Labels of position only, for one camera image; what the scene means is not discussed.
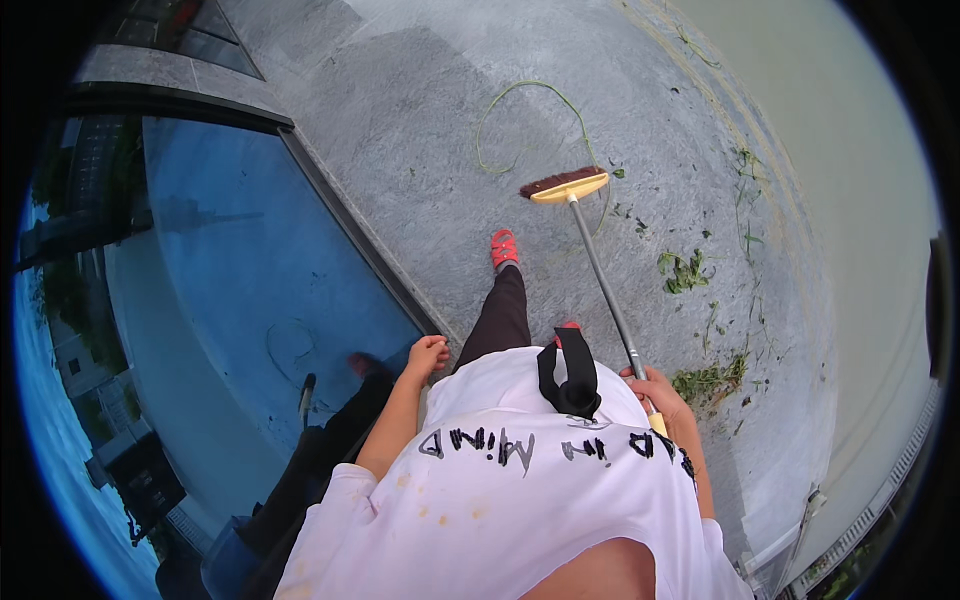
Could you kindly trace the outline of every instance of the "black backpack strap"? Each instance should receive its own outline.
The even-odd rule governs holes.
[[[590,348],[580,329],[557,327],[554,330],[564,346],[566,381],[560,386],[554,381],[557,344],[551,342],[537,355],[540,393],[558,413],[593,419],[593,413],[600,406],[600,395],[597,394],[597,370]]]

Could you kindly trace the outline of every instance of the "white t-shirt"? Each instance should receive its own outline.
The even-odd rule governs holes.
[[[627,538],[653,554],[659,600],[753,598],[720,526],[700,519],[684,453],[649,429],[624,381],[598,363],[596,422],[557,414],[540,394],[540,350],[488,354],[440,381],[381,482],[338,465],[275,597],[518,598]]]

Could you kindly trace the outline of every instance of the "red sandal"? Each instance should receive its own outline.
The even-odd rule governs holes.
[[[516,264],[520,263],[516,255],[516,238],[509,229],[501,229],[493,235],[490,241],[490,258],[493,259],[493,268],[496,269],[504,260],[513,260]]]
[[[567,321],[566,323],[560,325],[560,329],[580,329],[580,324],[576,321]],[[560,343],[560,336],[553,336],[553,341],[557,345],[557,348],[563,348],[564,345]]]

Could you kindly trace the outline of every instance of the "broom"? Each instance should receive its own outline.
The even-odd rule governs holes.
[[[620,332],[620,340],[623,341],[623,347],[627,350],[630,357],[630,366],[634,368],[634,375],[637,379],[646,379],[647,373],[640,362],[640,355],[636,351],[633,335],[627,328],[627,323],[623,318],[623,312],[620,311],[620,305],[613,295],[613,290],[604,276],[603,269],[600,268],[600,262],[597,260],[596,250],[593,248],[593,240],[590,237],[587,222],[584,221],[583,212],[580,210],[580,199],[591,194],[610,181],[610,176],[600,167],[590,166],[569,173],[560,173],[548,178],[527,183],[520,188],[520,196],[534,201],[537,204],[556,204],[566,202],[573,209],[573,217],[577,221],[577,227],[580,229],[580,235],[584,238],[584,247],[587,249],[590,264],[593,266],[593,272],[597,275],[597,281],[600,283],[600,290],[604,298],[607,299],[607,305],[613,314],[613,321],[616,323],[616,329]],[[647,413],[647,419],[654,431],[666,436],[666,427],[663,424],[663,415],[657,412],[650,397],[650,412]]]

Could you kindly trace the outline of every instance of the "sky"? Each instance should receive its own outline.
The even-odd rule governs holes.
[[[30,206],[21,226],[45,215]],[[133,548],[120,495],[111,486],[97,490],[84,461],[92,456],[60,373],[52,367],[50,330],[38,322],[30,300],[33,269],[13,279],[13,342],[23,417],[33,442],[36,466],[60,520],[114,598],[159,598],[157,560],[149,543]]]

